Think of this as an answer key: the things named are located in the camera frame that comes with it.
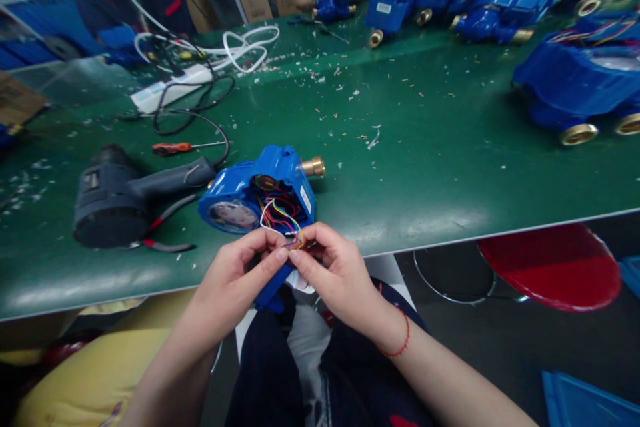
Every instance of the red string bracelet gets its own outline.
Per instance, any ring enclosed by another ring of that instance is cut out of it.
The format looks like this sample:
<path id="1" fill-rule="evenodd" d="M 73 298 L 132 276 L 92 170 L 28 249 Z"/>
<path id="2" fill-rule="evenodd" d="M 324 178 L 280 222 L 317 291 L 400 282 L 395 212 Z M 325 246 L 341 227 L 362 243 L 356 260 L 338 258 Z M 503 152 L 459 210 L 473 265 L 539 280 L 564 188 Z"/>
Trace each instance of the red string bracelet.
<path id="1" fill-rule="evenodd" d="M 409 325 L 409 317 L 407 316 L 407 314 L 405 314 L 404 310 L 402 310 L 400 307 L 395 306 L 400 312 L 402 312 L 402 314 L 405 316 L 405 321 L 407 322 L 407 339 L 405 340 L 405 343 L 402 345 L 402 347 L 400 347 L 400 350 L 398 350 L 398 352 L 396 352 L 395 354 L 390 354 L 389 352 L 385 352 L 384 350 L 380 349 L 380 352 L 387 358 L 398 358 L 400 357 L 403 352 L 407 349 L 407 346 L 409 345 L 409 338 L 411 338 L 411 327 Z"/>

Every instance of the screwdriver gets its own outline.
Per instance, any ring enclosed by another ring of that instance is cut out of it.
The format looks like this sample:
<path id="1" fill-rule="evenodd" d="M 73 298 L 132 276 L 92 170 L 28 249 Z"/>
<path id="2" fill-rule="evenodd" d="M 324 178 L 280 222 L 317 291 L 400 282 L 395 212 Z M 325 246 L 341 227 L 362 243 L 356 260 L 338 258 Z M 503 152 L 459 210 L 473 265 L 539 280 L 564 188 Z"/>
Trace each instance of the screwdriver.
<path id="1" fill-rule="evenodd" d="M 213 147 L 214 145 L 225 145 L 225 142 L 203 143 L 202 145 L 191 145 L 190 143 L 158 143 L 153 146 L 153 153 L 161 157 L 169 157 L 178 153 L 187 153 L 197 148 Z"/>

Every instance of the wrist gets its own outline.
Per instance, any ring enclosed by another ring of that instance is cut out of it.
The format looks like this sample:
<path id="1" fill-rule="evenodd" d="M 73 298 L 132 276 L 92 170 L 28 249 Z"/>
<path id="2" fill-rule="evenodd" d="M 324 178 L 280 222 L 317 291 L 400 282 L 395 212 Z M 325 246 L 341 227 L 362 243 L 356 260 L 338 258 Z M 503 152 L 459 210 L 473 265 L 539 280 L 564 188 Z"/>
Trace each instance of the wrist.
<path id="1" fill-rule="evenodd" d="M 369 310 L 371 324 L 362 334 L 384 352 L 397 352 L 407 339 L 407 321 L 400 309 L 379 296 Z"/>

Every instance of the yellow fabric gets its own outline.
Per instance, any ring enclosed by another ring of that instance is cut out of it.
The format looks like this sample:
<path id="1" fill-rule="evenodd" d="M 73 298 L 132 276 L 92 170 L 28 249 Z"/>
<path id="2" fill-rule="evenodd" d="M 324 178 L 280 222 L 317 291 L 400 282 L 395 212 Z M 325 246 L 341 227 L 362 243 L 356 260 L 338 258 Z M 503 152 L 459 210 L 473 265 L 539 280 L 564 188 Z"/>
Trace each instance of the yellow fabric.
<path id="1" fill-rule="evenodd" d="M 23 399 L 13 425 L 116 425 L 193 292 L 147 299 L 42 379 Z"/>
<path id="2" fill-rule="evenodd" d="M 144 302 L 144 298 L 119 300 L 108 304 L 98 304 L 83 308 L 78 315 L 109 315 L 136 308 Z"/>
<path id="3" fill-rule="evenodd" d="M 0 352 L 0 362 L 15 366 L 28 366 L 40 363 L 44 349 L 12 350 L 10 352 Z"/>

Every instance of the heat gun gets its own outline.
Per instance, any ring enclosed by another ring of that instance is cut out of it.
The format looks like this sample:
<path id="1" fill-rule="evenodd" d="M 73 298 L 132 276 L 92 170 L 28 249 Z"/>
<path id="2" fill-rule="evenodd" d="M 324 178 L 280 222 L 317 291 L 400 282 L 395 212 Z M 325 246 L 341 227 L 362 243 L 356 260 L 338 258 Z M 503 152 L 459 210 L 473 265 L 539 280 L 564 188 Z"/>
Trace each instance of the heat gun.
<path id="1" fill-rule="evenodd" d="M 82 173 L 73 237 L 85 247 L 114 248 L 142 240 L 155 202 L 207 185 L 215 169 L 204 157 L 141 177 L 119 145 L 106 145 Z"/>

